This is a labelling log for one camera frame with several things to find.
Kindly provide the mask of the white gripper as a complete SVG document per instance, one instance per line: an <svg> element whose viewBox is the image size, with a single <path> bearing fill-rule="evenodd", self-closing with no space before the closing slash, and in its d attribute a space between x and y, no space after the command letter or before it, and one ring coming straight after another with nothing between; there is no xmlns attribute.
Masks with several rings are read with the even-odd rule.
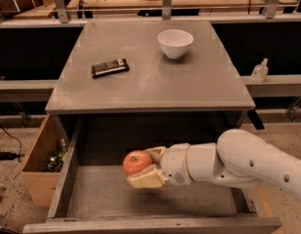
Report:
<svg viewBox="0 0 301 234"><path fill-rule="evenodd" d="M127 177L133 188L160 188L167 185L189 185L192 179L186 164L186 152L189 143L175 144L169 148L156 146L145 149L153 162L141 172Z"/></svg>

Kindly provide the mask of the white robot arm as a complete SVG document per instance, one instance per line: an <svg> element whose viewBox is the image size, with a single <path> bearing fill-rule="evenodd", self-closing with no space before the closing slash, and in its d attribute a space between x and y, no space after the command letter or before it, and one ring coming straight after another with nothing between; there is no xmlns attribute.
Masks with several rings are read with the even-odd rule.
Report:
<svg viewBox="0 0 301 234"><path fill-rule="evenodd" d="M212 143L180 143L144 152L152 163L127 177L134 188L200 181L249 188L266 181L301 202L301 160L244 130L228 130Z"/></svg>

